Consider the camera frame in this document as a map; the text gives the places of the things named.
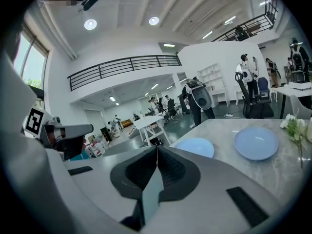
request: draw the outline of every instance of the office chair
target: office chair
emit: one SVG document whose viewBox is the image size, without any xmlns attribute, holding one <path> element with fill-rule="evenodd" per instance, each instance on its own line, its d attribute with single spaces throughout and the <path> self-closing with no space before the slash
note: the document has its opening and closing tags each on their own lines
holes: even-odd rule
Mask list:
<svg viewBox="0 0 312 234">
<path fill-rule="evenodd" d="M 169 117 L 172 117 L 172 121 L 177 121 L 179 122 L 180 120 L 178 119 L 175 119 L 175 115 L 176 115 L 176 110 L 175 110 L 175 101 L 173 99 L 170 99 L 168 101 L 168 114 L 169 114 Z"/>
<path fill-rule="evenodd" d="M 247 119 L 259 119 L 259 118 L 271 118 L 274 116 L 274 112 L 270 107 L 269 103 L 271 100 L 259 100 L 256 101 L 256 104 L 252 104 L 249 101 L 249 95 L 247 92 L 246 87 L 244 86 L 243 82 L 243 75 L 239 72 L 235 73 L 235 80 L 237 81 L 240 89 L 243 92 L 243 99 L 244 99 L 244 108 L 243 108 L 243 115 Z M 256 99 L 261 98 L 265 94 L 255 95 Z"/>
</svg>

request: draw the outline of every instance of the chair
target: chair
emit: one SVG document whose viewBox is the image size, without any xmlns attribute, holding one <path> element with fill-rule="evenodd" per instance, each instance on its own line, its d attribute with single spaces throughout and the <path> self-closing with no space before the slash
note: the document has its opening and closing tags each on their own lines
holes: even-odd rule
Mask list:
<svg viewBox="0 0 312 234">
<path fill-rule="evenodd" d="M 170 99 L 168 101 L 168 114 L 169 114 L 169 117 L 172 117 L 172 121 L 177 121 L 179 122 L 180 120 L 178 119 L 175 119 L 175 115 L 176 115 L 176 110 L 175 110 L 175 101 L 173 99 Z"/>
<path fill-rule="evenodd" d="M 243 93 L 243 99 L 244 99 L 244 108 L 243 108 L 243 115 L 247 119 L 251 118 L 271 118 L 274 116 L 274 112 L 272 108 L 270 107 L 269 103 L 271 100 L 258 100 L 256 101 L 256 104 L 252 104 L 249 101 L 249 95 L 247 92 L 246 87 L 244 86 L 243 82 L 243 75 L 239 72 L 235 73 L 235 80 L 237 81 L 238 85 L 240 86 L 240 89 Z M 265 94 L 259 94 L 255 95 L 256 98 L 261 98 Z"/>
<path fill-rule="evenodd" d="M 299 99 L 292 95 L 292 114 L 299 119 L 310 119 L 312 117 L 312 110 L 301 104 Z"/>
</svg>

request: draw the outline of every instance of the plate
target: plate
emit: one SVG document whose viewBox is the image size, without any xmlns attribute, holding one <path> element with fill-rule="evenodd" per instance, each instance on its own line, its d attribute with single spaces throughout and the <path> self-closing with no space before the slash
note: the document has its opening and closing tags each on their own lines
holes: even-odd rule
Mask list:
<svg viewBox="0 0 312 234">
<path fill-rule="evenodd" d="M 215 153 L 214 146 L 204 138 L 189 138 L 178 143 L 175 148 L 212 158 Z"/>
<path fill-rule="evenodd" d="M 276 153 L 278 138 L 270 129 L 247 127 L 235 136 L 235 148 L 247 159 L 264 160 Z"/>
</svg>

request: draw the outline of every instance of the white ceiling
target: white ceiling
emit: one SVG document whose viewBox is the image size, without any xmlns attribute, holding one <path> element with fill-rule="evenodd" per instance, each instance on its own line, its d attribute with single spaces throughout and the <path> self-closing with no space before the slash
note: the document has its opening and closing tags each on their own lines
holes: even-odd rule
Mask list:
<svg viewBox="0 0 312 234">
<path fill-rule="evenodd" d="M 50 4 L 55 24 L 71 48 L 78 52 L 91 44 L 99 34 L 118 28 L 160 27 L 198 42 L 212 41 L 236 25 L 252 18 L 252 0 L 99 0 L 89 11 L 81 5 L 64 7 Z M 160 22 L 150 26 L 148 21 L 157 16 Z M 236 16 L 233 24 L 215 27 Z M 87 19 L 95 19 L 97 27 L 84 29 Z M 213 33 L 202 40 L 208 32 Z"/>
<path fill-rule="evenodd" d="M 186 78 L 186 75 L 185 73 L 178 73 L 178 77 L 179 80 L 183 80 Z M 109 108 L 115 106 L 117 102 L 122 104 L 144 97 L 147 92 L 149 92 L 148 95 L 163 92 L 172 85 L 174 85 L 174 81 L 171 74 L 149 77 L 102 90 L 101 92 L 85 97 L 83 101 L 103 108 Z M 112 102 L 109 99 L 110 96 L 113 96 L 116 101 Z"/>
</svg>

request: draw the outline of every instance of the chair backrest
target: chair backrest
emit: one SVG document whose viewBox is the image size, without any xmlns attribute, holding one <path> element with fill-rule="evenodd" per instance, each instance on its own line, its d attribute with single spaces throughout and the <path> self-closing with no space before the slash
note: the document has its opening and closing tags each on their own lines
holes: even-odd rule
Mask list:
<svg viewBox="0 0 312 234">
<path fill-rule="evenodd" d="M 259 91 L 269 91 L 268 84 L 269 82 L 265 77 L 260 77 L 258 79 Z"/>
<path fill-rule="evenodd" d="M 292 114 L 295 117 L 299 119 L 310 119 L 312 117 L 312 110 L 302 105 L 299 99 L 294 95 L 291 96 L 291 104 Z"/>
</svg>

